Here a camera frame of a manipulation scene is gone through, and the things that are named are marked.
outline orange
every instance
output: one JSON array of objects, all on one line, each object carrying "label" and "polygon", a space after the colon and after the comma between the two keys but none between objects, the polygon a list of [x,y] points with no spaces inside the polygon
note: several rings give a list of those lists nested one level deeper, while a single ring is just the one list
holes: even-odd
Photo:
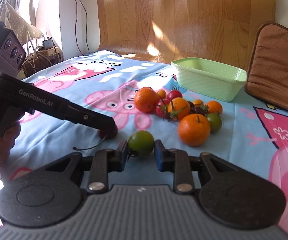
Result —
[{"label": "orange", "polygon": [[151,88],[141,88],[134,97],[134,105],[141,112],[149,113],[155,109],[158,94]]},{"label": "orange", "polygon": [[149,88],[149,89],[153,90],[151,87],[142,87],[141,89],[143,89],[143,88]]},{"label": "orange", "polygon": [[157,91],[157,94],[158,94],[162,99],[166,98],[166,92],[165,92],[165,90],[163,90],[163,89],[158,90],[158,91]]},{"label": "orange", "polygon": [[191,106],[184,98],[174,98],[169,103],[167,112],[174,121],[178,121],[191,112]]},{"label": "orange", "polygon": [[209,101],[205,104],[209,113],[222,114],[223,107],[217,101]]},{"label": "orange", "polygon": [[189,114],[179,122],[177,132],[183,143],[198,146],[207,140],[210,125],[202,114]]},{"label": "orange", "polygon": [[196,105],[196,106],[203,106],[204,105],[204,102],[200,99],[196,99],[193,101],[193,104]]}]

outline green plastic basket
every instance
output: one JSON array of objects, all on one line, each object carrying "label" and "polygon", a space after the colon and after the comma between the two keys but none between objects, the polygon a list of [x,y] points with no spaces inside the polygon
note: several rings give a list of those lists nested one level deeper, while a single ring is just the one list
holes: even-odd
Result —
[{"label": "green plastic basket", "polygon": [[208,59],[188,57],[171,65],[178,69],[182,88],[225,102],[232,101],[247,82],[245,70]]}]

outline blue fabric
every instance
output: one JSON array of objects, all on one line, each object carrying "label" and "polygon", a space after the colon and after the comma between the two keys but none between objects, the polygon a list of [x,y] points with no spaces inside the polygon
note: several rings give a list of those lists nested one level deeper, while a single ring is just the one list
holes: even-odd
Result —
[{"label": "blue fabric", "polygon": [[[178,122],[167,122],[154,114],[140,113],[132,104],[136,90],[144,86],[155,90],[178,89],[190,101],[213,100],[179,87],[176,69],[170,65],[136,61],[109,51],[99,51],[42,70],[27,78],[26,82],[34,82],[37,87],[73,103],[114,117],[120,128],[118,136],[95,149],[84,151],[85,156],[93,155],[102,148],[116,148],[132,133],[144,129],[152,133],[155,139],[161,139],[166,148],[179,148],[194,156],[203,151],[211,152],[269,179],[284,190],[288,201],[288,112],[267,106],[246,94],[244,89],[232,102],[221,102],[224,109],[221,130],[211,134],[203,145],[189,147],[178,137]],[[0,170],[4,181],[63,157],[73,152],[74,146],[88,148],[100,141],[93,128],[38,112],[33,116],[26,114],[21,123],[21,134]],[[198,187],[196,172],[194,179]],[[151,155],[130,158],[124,172],[111,173],[109,182],[172,185],[173,177],[169,172],[158,172],[154,156]],[[288,231],[286,218],[282,226]]]}]

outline metal screw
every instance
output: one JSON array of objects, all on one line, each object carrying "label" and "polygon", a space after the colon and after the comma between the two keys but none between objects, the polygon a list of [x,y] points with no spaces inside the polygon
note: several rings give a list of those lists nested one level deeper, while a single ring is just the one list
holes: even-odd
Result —
[{"label": "metal screw", "polygon": [[189,192],[193,189],[191,184],[183,183],[177,185],[177,190],[180,192]]},{"label": "metal screw", "polygon": [[92,183],[90,183],[90,184],[88,185],[88,188],[89,188],[90,190],[96,190],[96,191],[98,191],[98,190],[104,189],[104,188],[105,188],[105,184],[102,183],[102,182],[92,182]]}]

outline camera module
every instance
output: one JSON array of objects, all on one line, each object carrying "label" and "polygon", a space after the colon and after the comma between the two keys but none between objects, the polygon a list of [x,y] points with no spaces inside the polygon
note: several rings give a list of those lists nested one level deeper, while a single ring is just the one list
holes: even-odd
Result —
[{"label": "camera module", "polygon": [[11,43],[12,43],[11,39],[8,39],[4,45],[4,49],[8,50],[11,47]]},{"label": "camera module", "polygon": [[17,63],[20,64],[20,62],[22,61],[23,59],[23,55],[21,54],[18,58],[17,58]]},{"label": "camera module", "polygon": [[17,55],[17,51],[18,51],[18,48],[17,46],[15,46],[13,50],[11,51],[11,59],[15,58],[15,56]]}]

